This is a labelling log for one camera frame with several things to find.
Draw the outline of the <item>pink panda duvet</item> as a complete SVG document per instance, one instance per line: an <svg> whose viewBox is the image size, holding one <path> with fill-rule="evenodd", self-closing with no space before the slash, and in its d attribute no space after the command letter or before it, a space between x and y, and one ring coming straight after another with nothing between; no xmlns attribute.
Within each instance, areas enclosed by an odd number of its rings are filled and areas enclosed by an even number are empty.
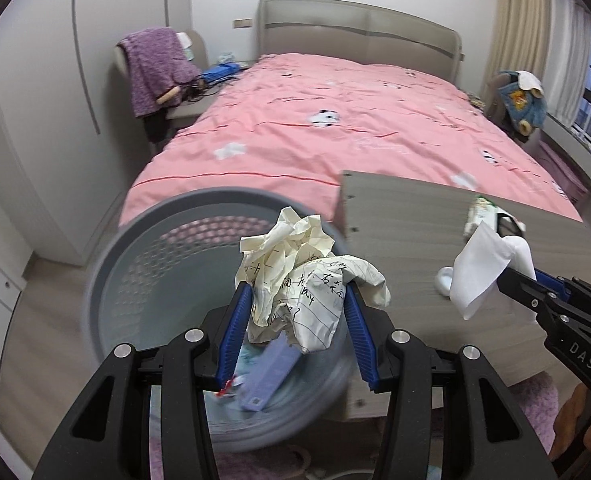
<svg viewBox="0 0 591 480"><path fill-rule="evenodd" d="M577 218L548 171L454 84L410 68L287 53L261 58L178 131L136 178L121 219L226 186L273 192L331 219L349 171Z"/></svg>

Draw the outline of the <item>white plastic bottle cap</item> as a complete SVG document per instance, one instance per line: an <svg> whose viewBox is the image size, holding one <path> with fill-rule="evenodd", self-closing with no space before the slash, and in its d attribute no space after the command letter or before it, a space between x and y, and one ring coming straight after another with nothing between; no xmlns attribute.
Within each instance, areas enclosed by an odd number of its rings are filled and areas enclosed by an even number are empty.
<svg viewBox="0 0 591 480"><path fill-rule="evenodd" d="M434 286L435 289L437 289L437 292L443 297L448 298L451 293L453 274L454 269L452 266L443 266L443 268L437 271L437 275L434 279Z"/></svg>

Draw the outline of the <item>blue denim jacket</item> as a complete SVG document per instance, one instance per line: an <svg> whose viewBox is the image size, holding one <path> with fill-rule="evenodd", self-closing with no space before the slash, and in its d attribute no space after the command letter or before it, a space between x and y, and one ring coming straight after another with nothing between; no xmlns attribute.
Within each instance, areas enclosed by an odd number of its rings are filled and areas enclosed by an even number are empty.
<svg viewBox="0 0 591 480"><path fill-rule="evenodd" d="M547 102L541 81L527 70L503 70L509 81L498 87L513 128L521 136L530 136L544 125Z"/></svg>

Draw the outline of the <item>beige curtain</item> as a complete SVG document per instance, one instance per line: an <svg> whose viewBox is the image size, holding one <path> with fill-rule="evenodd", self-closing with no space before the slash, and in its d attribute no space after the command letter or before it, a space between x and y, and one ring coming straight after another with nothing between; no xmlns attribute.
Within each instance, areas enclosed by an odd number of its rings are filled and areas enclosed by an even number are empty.
<svg viewBox="0 0 591 480"><path fill-rule="evenodd" d="M491 53L481 98L492 99L489 82L503 70L527 70L543 78L549 43L550 0L496 0Z"/></svg>

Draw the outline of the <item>red white snack wrapper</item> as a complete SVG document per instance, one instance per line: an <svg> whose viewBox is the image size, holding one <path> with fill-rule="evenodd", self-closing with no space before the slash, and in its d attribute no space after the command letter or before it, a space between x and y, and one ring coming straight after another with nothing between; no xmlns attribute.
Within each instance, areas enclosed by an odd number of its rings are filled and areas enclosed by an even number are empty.
<svg viewBox="0 0 591 480"><path fill-rule="evenodd" d="M245 378L243 377L234 376L233 378L230 378L230 380L226 382L224 388L215 393L215 396L218 398L229 398L230 396L234 396L244 381Z"/></svg>

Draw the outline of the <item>small green white carton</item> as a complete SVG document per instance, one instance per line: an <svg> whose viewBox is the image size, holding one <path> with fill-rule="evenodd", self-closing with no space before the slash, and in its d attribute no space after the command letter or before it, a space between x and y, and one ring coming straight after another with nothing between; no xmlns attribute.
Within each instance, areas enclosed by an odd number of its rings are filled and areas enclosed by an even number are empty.
<svg viewBox="0 0 591 480"><path fill-rule="evenodd" d="M470 205L467 214L465 227L463 228L463 238L468 240L481 223L489 226L493 232L497 231L498 226L498 207L482 195L478 195Z"/></svg>

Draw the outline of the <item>white tissue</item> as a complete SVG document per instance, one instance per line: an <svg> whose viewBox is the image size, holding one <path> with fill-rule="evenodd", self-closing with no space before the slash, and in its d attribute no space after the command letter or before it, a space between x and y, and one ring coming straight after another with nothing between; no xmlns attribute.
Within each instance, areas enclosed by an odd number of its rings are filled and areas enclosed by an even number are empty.
<svg viewBox="0 0 591 480"><path fill-rule="evenodd" d="M449 299L465 321L480 310L511 314L522 324L535 323L536 314L498 289L497 278L506 269L535 280L529 243L521 236L500 237L482 222L456 257Z"/></svg>

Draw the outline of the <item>grey upholstered headboard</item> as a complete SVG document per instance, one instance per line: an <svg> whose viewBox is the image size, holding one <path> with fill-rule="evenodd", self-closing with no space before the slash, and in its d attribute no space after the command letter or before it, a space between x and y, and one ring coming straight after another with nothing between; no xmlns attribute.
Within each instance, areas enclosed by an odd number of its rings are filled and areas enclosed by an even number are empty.
<svg viewBox="0 0 591 480"><path fill-rule="evenodd" d="M457 80L458 32L396 10L343 0L260 0L258 52L387 64Z"/></svg>

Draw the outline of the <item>lavender rectangular box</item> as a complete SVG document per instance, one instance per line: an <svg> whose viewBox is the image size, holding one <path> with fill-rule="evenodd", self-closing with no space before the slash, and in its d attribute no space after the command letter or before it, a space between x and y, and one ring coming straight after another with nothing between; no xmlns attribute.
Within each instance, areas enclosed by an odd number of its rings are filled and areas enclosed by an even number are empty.
<svg viewBox="0 0 591 480"><path fill-rule="evenodd" d="M245 411L260 412L282 386L302 353L281 334L271 341L251 366L239 390L239 405Z"/></svg>

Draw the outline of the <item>grey wood-grain table board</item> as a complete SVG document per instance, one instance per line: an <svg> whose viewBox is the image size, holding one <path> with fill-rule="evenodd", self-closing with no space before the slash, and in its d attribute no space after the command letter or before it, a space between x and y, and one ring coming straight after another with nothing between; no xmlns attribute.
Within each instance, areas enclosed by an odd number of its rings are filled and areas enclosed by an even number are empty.
<svg viewBox="0 0 591 480"><path fill-rule="evenodd" d="M373 263L387 279L395 327L447 351L474 344L509 386L544 371L564 404L579 380L544 348L542 330L496 310L464 321L434 287L437 271L452 266L465 245L463 226L474 197L462 188L345 170L333 221L343 227L350 253ZM492 200L527 225L538 269L591 283L591 231L585 223ZM340 419L358 420L383 417L389 397L370 392L355 370L343 401Z"/></svg>

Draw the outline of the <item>white wardrobe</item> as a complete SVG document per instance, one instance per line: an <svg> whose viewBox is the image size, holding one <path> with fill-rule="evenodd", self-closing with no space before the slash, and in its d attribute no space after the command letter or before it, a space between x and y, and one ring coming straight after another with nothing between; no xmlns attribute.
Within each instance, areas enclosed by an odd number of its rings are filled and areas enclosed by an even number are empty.
<svg viewBox="0 0 591 480"><path fill-rule="evenodd" d="M0 362L23 273L82 264L148 156L117 43L190 0L10 0L0 14Z"/></svg>

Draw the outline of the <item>beige wall switch plate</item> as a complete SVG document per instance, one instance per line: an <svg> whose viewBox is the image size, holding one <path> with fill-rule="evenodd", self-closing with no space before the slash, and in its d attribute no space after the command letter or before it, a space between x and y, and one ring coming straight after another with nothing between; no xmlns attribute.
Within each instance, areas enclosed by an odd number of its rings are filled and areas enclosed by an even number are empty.
<svg viewBox="0 0 591 480"><path fill-rule="evenodd" d="M253 25L252 18L237 18L237 20L233 20L233 28L234 29L251 28L252 25Z"/></svg>

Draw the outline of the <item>purple knit blanket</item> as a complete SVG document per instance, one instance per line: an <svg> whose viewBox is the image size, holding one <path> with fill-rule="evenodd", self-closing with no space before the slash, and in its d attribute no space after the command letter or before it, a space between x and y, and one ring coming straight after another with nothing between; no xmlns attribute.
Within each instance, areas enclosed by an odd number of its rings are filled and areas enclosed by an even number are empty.
<svg viewBox="0 0 591 480"><path fill-rule="evenodd" d="M132 32L118 43L118 48L125 55L136 118L180 105L192 81L201 76L201 70L186 58L172 28Z"/></svg>

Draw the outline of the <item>chair right of bed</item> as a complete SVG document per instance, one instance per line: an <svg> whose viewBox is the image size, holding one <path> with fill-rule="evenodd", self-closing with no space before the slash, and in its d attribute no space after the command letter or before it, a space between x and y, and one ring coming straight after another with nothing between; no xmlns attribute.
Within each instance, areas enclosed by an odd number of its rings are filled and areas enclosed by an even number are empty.
<svg viewBox="0 0 591 480"><path fill-rule="evenodd" d="M498 73L487 82L486 90L489 99L485 103L484 115L490 122L507 134L509 139L516 142L524 151L529 153L534 150L538 141L541 140L541 130L534 129L528 136L513 128L512 122L499 94L499 88L509 84L511 77L505 73Z"/></svg>

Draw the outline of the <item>grey perforated trash basket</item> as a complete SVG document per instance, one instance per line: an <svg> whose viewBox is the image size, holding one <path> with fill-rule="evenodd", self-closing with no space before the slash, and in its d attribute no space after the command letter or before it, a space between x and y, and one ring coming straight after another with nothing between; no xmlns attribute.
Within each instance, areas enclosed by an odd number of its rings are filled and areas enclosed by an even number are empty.
<svg viewBox="0 0 591 480"><path fill-rule="evenodd" d="M97 363L118 344L167 344L225 306L241 263L239 240L264 234L282 208L311 209L253 188L206 188L178 195L120 229L96 264L85 295L84 334ZM325 351L301 356L260 412L206 393L215 452L248 452L293 437L343 396L355 370L346 325Z"/></svg>

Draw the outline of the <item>cream lined paper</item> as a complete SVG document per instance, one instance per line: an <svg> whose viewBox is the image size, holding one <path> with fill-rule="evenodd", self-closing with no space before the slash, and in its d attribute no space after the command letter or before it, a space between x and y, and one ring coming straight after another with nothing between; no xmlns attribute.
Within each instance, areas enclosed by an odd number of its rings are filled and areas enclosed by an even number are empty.
<svg viewBox="0 0 591 480"><path fill-rule="evenodd" d="M268 344L285 335L302 353L330 348L343 312L346 285L354 281L369 307L391 300L385 277L371 263L335 254L335 240L318 214L279 212L268 233L241 238L244 258L235 283L253 289L248 324L250 344Z"/></svg>

